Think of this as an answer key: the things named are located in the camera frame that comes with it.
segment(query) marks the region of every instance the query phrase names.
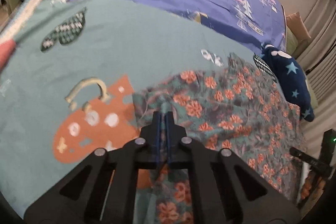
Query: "black cable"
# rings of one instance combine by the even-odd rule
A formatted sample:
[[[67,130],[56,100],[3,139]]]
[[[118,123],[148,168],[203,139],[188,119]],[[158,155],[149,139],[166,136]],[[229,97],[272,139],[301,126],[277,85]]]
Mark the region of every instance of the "black cable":
[[[333,42],[333,44],[330,46],[330,48],[327,50],[325,55],[320,59],[319,62],[317,62],[312,68],[306,70],[306,75],[310,74],[318,65],[322,63],[324,59],[332,52],[332,50],[336,47],[336,40]]]

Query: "navy star pillow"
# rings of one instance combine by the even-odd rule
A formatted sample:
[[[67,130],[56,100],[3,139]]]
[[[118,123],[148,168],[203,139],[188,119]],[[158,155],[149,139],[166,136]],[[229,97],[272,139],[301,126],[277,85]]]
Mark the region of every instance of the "navy star pillow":
[[[313,121],[315,115],[310,104],[306,77],[296,60],[271,44],[262,46],[262,59],[278,78],[286,100],[301,108],[300,118]]]

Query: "screw head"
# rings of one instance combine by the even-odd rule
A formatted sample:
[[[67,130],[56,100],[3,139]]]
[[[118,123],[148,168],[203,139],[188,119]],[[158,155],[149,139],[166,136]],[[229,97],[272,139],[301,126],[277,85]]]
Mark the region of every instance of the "screw head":
[[[146,140],[145,140],[144,138],[141,138],[141,137],[135,139],[135,143],[136,143],[137,145],[145,144],[145,142],[146,142]]]
[[[94,151],[94,154],[98,157],[103,156],[106,153],[106,150],[104,148],[97,148]]]
[[[227,149],[227,148],[224,148],[222,151],[221,151],[221,154],[224,156],[224,157],[230,157],[232,155],[232,152],[230,149]]]
[[[181,142],[182,143],[184,143],[184,144],[190,144],[191,142],[192,142],[192,138],[190,138],[190,137],[183,137],[182,139],[181,139]]]

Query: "black device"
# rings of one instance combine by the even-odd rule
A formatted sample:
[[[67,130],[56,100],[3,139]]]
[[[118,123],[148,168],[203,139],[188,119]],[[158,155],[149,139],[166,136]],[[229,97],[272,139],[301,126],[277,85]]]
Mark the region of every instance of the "black device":
[[[132,224],[138,169],[156,170],[165,161],[161,119],[169,168],[188,169],[195,224],[300,221],[295,205],[231,150],[209,150],[175,125],[172,112],[164,117],[154,112],[139,138],[110,152],[98,148],[85,158],[26,210],[25,223]]]
[[[303,206],[307,203],[307,201],[309,200],[309,197],[311,196],[313,191],[316,189],[319,179],[323,178],[327,180],[331,176],[332,168],[330,167],[330,162],[333,157],[335,145],[336,145],[336,131],[333,129],[330,129],[330,130],[325,131],[323,134],[321,152],[320,152],[320,156],[318,160],[294,147],[290,148],[289,152],[292,156],[297,157],[300,160],[307,162],[311,166],[311,170],[314,171],[314,177],[312,179],[311,190],[309,192],[309,195],[297,204],[297,207],[299,209],[302,209]]]

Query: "beige pillow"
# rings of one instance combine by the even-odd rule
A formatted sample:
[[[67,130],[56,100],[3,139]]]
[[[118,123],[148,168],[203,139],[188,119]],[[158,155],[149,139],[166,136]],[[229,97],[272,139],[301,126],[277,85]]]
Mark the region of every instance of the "beige pillow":
[[[299,12],[287,16],[286,23],[297,38],[297,40],[311,39]]]

